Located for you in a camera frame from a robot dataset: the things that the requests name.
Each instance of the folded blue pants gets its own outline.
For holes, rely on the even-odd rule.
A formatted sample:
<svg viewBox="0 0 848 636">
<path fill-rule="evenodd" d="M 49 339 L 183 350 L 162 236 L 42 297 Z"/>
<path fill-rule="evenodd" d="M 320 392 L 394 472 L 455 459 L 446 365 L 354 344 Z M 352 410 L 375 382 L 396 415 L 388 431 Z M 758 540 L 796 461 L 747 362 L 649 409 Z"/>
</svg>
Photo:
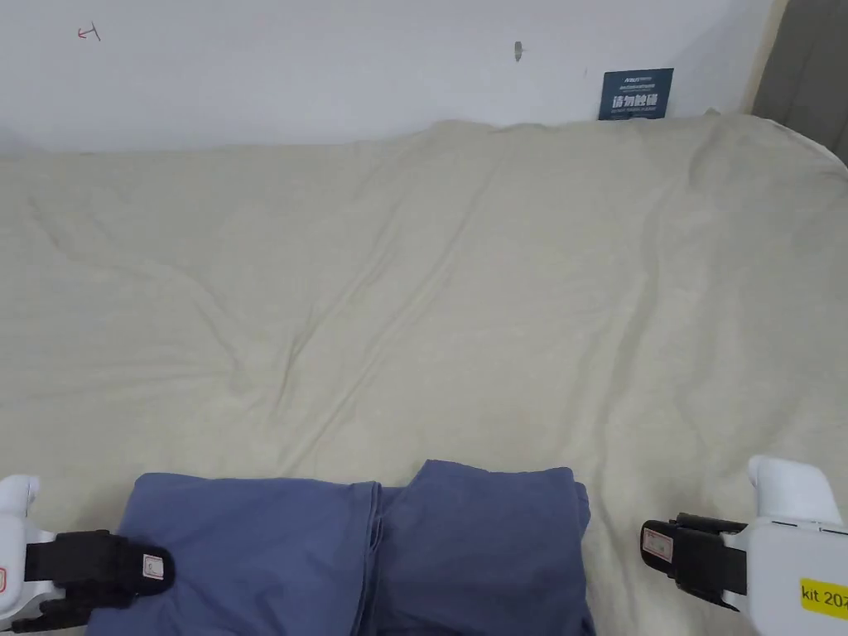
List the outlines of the folded blue pants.
<svg viewBox="0 0 848 636">
<path fill-rule="evenodd" d="M 167 592 L 89 636 L 592 636 L 567 468 L 428 461 L 405 488 L 308 479 L 136 482 L 118 534 L 174 557 Z"/>
</svg>

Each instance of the fabric fold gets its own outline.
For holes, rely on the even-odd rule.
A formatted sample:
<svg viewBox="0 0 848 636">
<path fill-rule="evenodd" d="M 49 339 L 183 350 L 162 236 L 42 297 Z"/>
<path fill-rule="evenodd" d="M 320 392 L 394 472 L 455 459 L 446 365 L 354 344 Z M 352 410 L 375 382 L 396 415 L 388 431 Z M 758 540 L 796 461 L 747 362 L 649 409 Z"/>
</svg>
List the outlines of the fabric fold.
<svg viewBox="0 0 848 636">
<path fill-rule="evenodd" d="M 409 486 L 140 477 L 119 533 L 176 583 L 89 636 L 590 636 L 582 484 L 428 461 Z"/>
</svg>

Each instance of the beige bedsheet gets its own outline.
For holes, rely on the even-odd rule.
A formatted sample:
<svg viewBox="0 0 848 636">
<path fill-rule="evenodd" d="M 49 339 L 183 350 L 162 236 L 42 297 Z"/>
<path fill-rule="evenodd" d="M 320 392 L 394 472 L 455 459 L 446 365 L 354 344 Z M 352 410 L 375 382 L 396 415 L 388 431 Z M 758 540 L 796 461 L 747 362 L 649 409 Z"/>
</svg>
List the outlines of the beige bedsheet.
<svg viewBox="0 0 848 636">
<path fill-rule="evenodd" d="M 571 466 L 600 634 L 685 636 L 749 630 L 643 520 L 748 520 L 755 453 L 848 512 L 848 173 L 763 120 L 2 159 L 0 272 L 0 466 L 46 529 L 145 471 Z"/>
</svg>

